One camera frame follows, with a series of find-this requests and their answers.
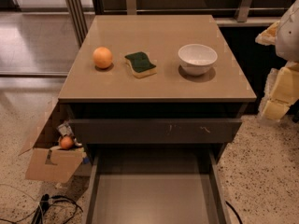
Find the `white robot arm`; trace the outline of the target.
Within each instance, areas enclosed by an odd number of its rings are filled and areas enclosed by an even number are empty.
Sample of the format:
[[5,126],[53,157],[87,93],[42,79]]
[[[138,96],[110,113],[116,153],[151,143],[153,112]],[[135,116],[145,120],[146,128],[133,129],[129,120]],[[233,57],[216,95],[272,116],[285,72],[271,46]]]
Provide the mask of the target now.
[[276,55],[286,61],[279,70],[271,69],[259,105],[260,119],[280,121],[299,100],[299,0],[258,34],[255,42],[273,45]]

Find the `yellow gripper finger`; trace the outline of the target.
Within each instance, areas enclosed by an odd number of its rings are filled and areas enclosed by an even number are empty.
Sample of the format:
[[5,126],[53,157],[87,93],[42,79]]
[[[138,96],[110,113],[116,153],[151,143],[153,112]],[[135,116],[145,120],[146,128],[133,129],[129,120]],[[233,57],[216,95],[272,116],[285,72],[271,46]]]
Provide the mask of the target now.
[[261,100],[261,117],[280,120],[298,100],[299,63],[287,62],[279,70],[272,68]]
[[256,36],[255,42],[264,46],[274,45],[276,43],[278,25],[279,21],[272,23],[267,29]]

